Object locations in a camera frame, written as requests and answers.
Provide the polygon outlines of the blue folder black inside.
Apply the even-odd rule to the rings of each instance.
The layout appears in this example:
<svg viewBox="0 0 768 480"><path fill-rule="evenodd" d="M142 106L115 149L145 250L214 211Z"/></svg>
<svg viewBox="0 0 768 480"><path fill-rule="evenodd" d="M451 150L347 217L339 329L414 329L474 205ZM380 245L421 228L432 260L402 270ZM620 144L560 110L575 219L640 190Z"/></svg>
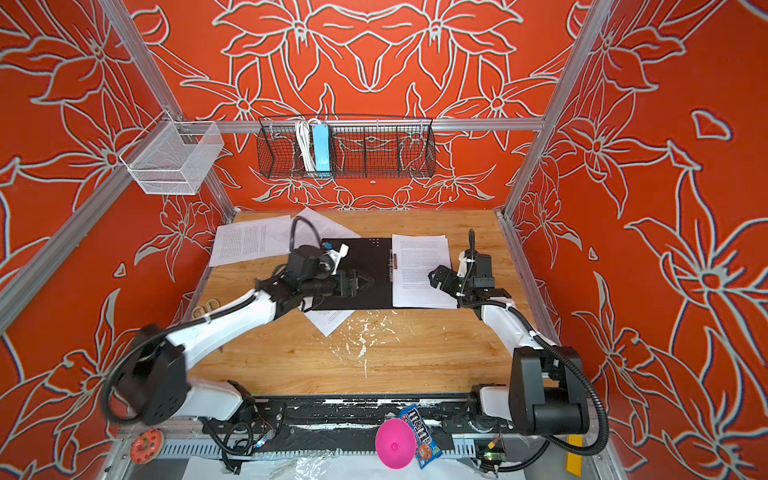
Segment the blue folder black inside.
<svg viewBox="0 0 768 480"><path fill-rule="evenodd" d="M334 249L348 246L339 269L356 270L370 279L364 289L349 298L326 298L318 310L386 310L393 307L392 240L390 238L324 238Z"/></svg>

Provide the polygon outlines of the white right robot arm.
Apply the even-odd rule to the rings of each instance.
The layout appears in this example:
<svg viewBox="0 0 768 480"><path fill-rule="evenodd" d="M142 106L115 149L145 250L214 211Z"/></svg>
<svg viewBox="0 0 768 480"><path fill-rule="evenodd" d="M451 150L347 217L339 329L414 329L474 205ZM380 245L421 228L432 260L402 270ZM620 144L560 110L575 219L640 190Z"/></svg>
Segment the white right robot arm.
<svg viewBox="0 0 768 480"><path fill-rule="evenodd" d="M441 265L428 279L460 308L473 311L511 355L508 386L478 390L481 414L507 420L518 434L541 437L571 454L603 452L610 439L607 410L578 352L538 331L509 293L495 285L492 257L477 251L473 230L468 242L457 270Z"/></svg>

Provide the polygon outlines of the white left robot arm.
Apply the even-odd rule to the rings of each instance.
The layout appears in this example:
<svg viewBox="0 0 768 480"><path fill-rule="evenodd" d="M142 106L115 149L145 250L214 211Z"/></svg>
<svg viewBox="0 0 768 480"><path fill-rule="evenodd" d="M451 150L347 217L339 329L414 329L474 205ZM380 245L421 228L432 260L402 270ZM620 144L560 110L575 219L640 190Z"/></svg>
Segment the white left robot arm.
<svg viewBox="0 0 768 480"><path fill-rule="evenodd" d="M326 298L354 298L374 280L343 267L347 244L332 246L314 229L314 243L297 245L296 216L289 231L286 263L238 299L186 323L140 329L128 351L106 377L98 404L106 420L117 425L155 426L174 417L229 420L245 404L237 383L191 378L189 370L226 343L302 307Z"/></svg>

